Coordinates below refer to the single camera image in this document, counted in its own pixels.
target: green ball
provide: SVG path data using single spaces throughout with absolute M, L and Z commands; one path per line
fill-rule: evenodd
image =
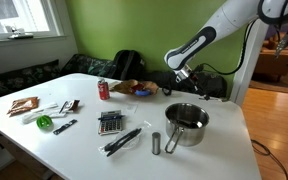
M 36 124 L 39 128 L 45 129 L 45 128 L 48 128 L 49 126 L 51 126 L 53 124 L 53 122 L 49 116 L 43 115 L 43 116 L 40 116 L 37 118 Z

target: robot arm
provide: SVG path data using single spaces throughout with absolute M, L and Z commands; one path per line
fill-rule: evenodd
M 164 56 L 166 64 L 177 74 L 176 81 L 180 82 L 190 77 L 191 69 L 187 63 L 196 53 L 205 46 L 232 34 L 257 17 L 267 24 L 287 23 L 288 1 L 226 1 L 191 40 L 179 48 L 168 51 Z

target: pot handle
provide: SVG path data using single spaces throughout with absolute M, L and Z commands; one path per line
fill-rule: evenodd
M 174 132 L 173 132 L 170 140 L 168 140 L 168 142 L 167 142 L 167 144 L 166 144 L 166 146 L 165 146 L 165 152 L 166 152 L 166 153 L 173 154 L 173 152 L 175 151 L 175 148 L 176 148 L 176 146 L 177 146 L 177 143 L 178 143 L 178 141 L 180 140 L 180 138 L 181 138 L 181 136 L 182 136 L 182 134 L 183 134 L 183 132 L 184 132 L 184 128 L 181 129 L 181 132 L 180 132 L 180 134 L 178 135 L 178 137 L 177 137 L 177 139 L 176 139 L 176 141 L 175 141 L 175 144 L 174 144 L 174 146 L 173 146 L 173 148 L 172 148 L 171 151 L 168 151 L 168 146 L 170 145 L 170 143 L 171 143 L 171 141 L 172 141 L 172 139 L 173 139 L 173 137 L 174 137 L 174 135 L 175 135 L 175 133 L 176 133 L 176 131 L 177 131 L 178 129 L 179 129 L 178 126 L 176 126 L 176 128 L 174 128 Z

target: red soda can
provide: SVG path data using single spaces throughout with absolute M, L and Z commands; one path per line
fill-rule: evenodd
M 104 79 L 101 79 L 97 83 L 98 92 L 101 100 L 106 100 L 110 98 L 110 91 L 108 89 L 108 83 Z

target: floor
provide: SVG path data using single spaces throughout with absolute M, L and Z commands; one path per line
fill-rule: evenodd
M 251 139 L 266 145 L 288 171 L 288 94 L 249 88 L 242 110 Z M 283 171 L 270 157 L 255 155 L 263 180 L 285 179 Z M 38 178 L 15 161 L 0 171 L 0 180 L 4 179 Z

